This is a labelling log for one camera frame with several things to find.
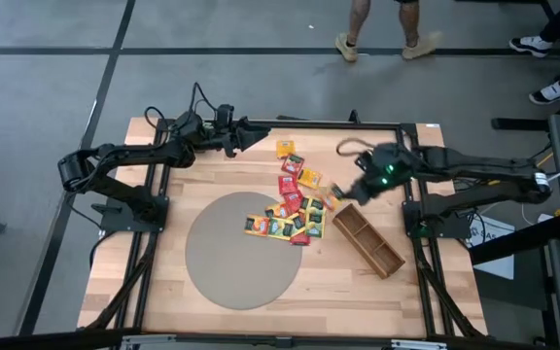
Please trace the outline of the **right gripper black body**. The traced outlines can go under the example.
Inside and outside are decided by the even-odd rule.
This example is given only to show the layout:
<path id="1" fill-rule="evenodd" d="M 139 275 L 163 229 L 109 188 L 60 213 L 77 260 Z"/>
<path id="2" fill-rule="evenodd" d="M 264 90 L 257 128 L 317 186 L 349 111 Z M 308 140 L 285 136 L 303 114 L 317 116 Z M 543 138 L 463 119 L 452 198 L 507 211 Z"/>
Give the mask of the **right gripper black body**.
<path id="1" fill-rule="evenodd" d="M 412 157 L 401 144 L 378 144 L 367 152 L 366 163 L 364 182 L 369 195 L 380 195 L 412 180 Z"/>

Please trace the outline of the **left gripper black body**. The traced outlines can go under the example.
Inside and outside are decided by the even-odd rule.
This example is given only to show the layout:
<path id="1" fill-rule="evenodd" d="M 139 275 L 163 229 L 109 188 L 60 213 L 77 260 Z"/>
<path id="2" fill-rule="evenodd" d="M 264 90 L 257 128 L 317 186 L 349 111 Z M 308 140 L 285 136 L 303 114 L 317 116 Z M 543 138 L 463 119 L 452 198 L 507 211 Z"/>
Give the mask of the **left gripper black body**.
<path id="1" fill-rule="evenodd" d="M 236 149 L 239 148 L 237 138 L 238 122 L 230 122 L 226 126 L 217 127 L 212 122 L 203 124 L 204 137 L 200 143 L 201 151 L 224 151 L 228 158 L 236 157 Z"/>

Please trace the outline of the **orange peach tea packet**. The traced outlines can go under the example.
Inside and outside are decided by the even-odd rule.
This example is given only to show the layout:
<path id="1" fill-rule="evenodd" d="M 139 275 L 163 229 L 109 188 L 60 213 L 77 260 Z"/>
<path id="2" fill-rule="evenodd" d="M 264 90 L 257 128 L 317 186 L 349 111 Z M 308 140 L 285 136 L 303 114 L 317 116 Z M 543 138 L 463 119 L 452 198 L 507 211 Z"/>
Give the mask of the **orange peach tea packet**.
<path id="1" fill-rule="evenodd" d="M 268 236 L 270 219 L 267 216 L 248 215 L 246 218 L 244 232 L 256 236 Z"/>
<path id="2" fill-rule="evenodd" d="M 292 215 L 290 207 L 285 202 L 278 202 L 269 206 L 266 206 L 264 213 L 269 218 L 281 218 L 286 219 Z"/>
<path id="3" fill-rule="evenodd" d="M 320 189 L 319 197 L 326 208 L 331 211 L 336 211 L 342 204 L 339 197 L 341 192 L 334 186 L 324 187 Z"/>

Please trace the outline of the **wooden compartment tray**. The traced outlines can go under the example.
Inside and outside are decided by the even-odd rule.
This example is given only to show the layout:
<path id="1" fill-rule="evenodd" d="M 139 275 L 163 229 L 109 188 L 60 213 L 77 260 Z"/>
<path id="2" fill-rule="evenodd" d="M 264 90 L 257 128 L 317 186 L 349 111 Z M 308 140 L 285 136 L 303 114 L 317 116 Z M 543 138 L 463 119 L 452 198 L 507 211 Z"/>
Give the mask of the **wooden compartment tray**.
<path id="1" fill-rule="evenodd" d="M 380 279 L 392 276 L 405 264 L 405 259 L 353 204 L 338 211 L 332 222 Z"/>

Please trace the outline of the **red tea packet dark band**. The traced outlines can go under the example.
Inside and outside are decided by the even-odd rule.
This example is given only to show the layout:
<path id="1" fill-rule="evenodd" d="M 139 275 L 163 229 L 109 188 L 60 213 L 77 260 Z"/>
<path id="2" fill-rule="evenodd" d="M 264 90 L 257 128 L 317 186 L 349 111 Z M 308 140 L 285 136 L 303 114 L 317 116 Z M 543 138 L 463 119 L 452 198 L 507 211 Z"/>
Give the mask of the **red tea packet dark band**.
<path id="1" fill-rule="evenodd" d="M 281 170 L 292 175 L 297 176 L 304 165 L 304 158 L 298 155 L 287 155 L 281 166 Z"/>

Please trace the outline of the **round grey table mat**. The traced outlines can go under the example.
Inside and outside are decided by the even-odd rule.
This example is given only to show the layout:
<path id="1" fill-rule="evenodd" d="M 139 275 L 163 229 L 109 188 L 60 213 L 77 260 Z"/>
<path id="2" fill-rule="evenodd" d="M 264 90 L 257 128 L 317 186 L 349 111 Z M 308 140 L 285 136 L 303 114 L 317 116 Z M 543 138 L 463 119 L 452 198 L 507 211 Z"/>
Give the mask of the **round grey table mat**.
<path id="1" fill-rule="evenodd" d="M 193 221 L 186 267 L 205 298 L 229 309 L 254 309 L 275 301 L 293 283 L 302 249 L 245 232 L 248 218 L 275 202 L 257 192 L 234 192 L 208 204 Z"/>

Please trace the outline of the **black metal bar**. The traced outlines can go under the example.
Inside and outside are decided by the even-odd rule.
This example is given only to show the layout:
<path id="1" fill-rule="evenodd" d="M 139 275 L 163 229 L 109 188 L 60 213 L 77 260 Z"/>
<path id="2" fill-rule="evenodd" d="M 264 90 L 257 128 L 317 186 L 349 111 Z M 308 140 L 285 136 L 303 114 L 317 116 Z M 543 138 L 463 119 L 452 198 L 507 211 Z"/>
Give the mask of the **black metal bar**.
<path id="1" fill-rule="evenodd" d="M 491 120 L 491 126 L 496 130 L 549 132 L 547 120 L 496 118 Z"/>

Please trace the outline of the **person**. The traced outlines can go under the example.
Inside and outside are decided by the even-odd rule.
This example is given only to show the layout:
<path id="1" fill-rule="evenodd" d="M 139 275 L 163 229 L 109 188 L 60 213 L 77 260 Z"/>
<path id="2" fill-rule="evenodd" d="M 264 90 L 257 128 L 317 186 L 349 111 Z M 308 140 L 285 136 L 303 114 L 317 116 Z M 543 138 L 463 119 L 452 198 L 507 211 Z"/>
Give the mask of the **person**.
<path id="1" fill-rule="evenodd" d="M 533 57 L 546 57 L 560 39 L 560 10 L 548 21 L 538 35 L 512 38 L 508 45 L 518 53 L 529 53 Z M 560 78 L 529 95 L 538 105 L 547 105 L 560 100 Z"/>
<path id="2" fill-rule="evenodd" d="M 401 56 L 404 60 L 413 60 L 433 53 L 441 34 L 434 32 L 422 37 L 419 34 L 420 3 L 419 0 L 394 0 L 399 4 L 398 17 L 402 27 L 405 43 Z M 352 0 L 347 33 L 339 33 L 334 46 L 342 57 L 350 63 L 358 59 L 357 42 L 371 7 L 371 0 Z"/>

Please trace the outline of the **white paper sheet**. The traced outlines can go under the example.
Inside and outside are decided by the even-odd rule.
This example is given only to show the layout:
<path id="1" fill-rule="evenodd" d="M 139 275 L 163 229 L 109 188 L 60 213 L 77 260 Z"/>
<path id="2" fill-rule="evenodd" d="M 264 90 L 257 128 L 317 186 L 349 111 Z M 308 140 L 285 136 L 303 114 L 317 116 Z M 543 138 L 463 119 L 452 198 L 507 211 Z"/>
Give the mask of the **white paper sheet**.
<path id="1" fill-rule="evenodd" d="M 515 227 L 500 221 L 473 214 L 470 220 L 471 236 L 466 240 L 468 248 L 477 247 L 492 239 L 515 232 Z M 514 256 L 500 258 L 491 262 L 475 264 L 474 269 L 505 278 L 514 279 Z"/>

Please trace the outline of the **black metal beam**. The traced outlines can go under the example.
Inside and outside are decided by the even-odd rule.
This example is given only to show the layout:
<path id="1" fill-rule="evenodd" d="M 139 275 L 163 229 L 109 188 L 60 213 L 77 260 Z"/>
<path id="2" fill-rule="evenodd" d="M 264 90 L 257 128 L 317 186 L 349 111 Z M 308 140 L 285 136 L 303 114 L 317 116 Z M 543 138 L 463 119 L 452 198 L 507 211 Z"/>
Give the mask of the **black metal beam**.
<path id="1" fill-rule="evenodd" d="M 488 263 L 560 240 L 560 216 L 489 240 L 469 249 L 472 264 Z"/>

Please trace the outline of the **black aluminium table frame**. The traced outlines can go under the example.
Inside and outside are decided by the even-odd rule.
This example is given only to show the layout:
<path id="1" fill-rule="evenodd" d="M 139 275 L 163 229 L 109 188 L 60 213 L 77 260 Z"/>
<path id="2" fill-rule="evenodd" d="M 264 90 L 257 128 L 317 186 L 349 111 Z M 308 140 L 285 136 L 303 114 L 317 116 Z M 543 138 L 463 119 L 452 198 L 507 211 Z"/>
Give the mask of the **black aluminium table frame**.
<path id="1" fill-rule="evenodd" d="M 380 279 L 333 223 L 322 238 L 302 249 L 293 283 L 275 301 L 248 310 L 222 307 L 204 297 L 186 267 L 186 243 L 193 221 L 214 200 L 231 193 L 261 193 L 280 200 L 281 162 L 276 142 L 293 140 L 308 167 L 325 183 L 349 185 L 359 175 L 349 157 L 335 148 L 356 150 L 370 143 L 417 140 L 441 145 L 435 124 L 348 122 L 278 123 L 269 136 L 234 158 L 210 152 L 188 169 L 158 169 L 153 189 L 169 198 L 167 221 L 156 234 L 118 232 L 96 251 L 78 322 L 86 326 L 108 305 L 148 245 L 152 263 L 122 307 L 119 326 L 146 333 L 253 334 L 321 337 L 423 337 L 458 334 L 435 293 L 420 280 L 415 245 L 403 225 L 402 204 L 417 186 L 381 195 L 358 210 L 405 259 L 392 276 Z"/>

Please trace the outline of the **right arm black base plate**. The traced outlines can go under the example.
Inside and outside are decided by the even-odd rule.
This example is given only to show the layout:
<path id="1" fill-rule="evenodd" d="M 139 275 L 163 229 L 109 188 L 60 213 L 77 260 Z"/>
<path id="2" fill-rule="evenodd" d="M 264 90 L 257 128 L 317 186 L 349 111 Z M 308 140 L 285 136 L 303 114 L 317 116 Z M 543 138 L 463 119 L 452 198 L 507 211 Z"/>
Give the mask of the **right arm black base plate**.
<path id="1" fill-rule="evenodd" d="M 425 216 L 418 201 L 402 204 L 402 216 L 406 235 L 410 238 L 469 238 L 469 221 L 464 216 Z"/>

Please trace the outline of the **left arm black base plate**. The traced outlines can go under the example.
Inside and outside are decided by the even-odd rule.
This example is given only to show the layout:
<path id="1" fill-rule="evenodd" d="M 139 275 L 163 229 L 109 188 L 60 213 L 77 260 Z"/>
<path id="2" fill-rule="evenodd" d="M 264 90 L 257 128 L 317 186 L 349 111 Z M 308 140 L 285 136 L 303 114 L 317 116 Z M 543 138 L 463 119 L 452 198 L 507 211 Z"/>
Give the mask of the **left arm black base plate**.
<path id="1" fill-rule="evenodd" d="M 105 204 L 93 204 L 92 208 L 102 215 L 100 228 L 106 232 L 116 231 L 163 231 L 169 206 L 167 196 L 154 196 L 157 213 L 150 220 L 134 214 L 124 202 L 109 197 Z"/>

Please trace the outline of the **black horizontal rail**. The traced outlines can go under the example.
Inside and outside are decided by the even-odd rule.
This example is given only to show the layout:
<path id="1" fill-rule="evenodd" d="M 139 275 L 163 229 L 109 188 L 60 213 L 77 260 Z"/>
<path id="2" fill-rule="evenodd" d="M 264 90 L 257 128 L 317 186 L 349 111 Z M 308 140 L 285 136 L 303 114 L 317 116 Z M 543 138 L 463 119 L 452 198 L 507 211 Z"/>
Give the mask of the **black horizontal rail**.
<path id="1" fill-rule="evenodd" d="M 489 337 L 433 335 L 419 339 L 385 337 L 321 337 L 234 335 L 202 333 L 148 333 L 136 329 L 82 330 L 0 337 L 0 350 L 96 350 L 156 343 L 249 344 L 288 349 L 296 346 L 372 346 L 384 350 L 560 350 L 554 346 L 499 341 Z"/>

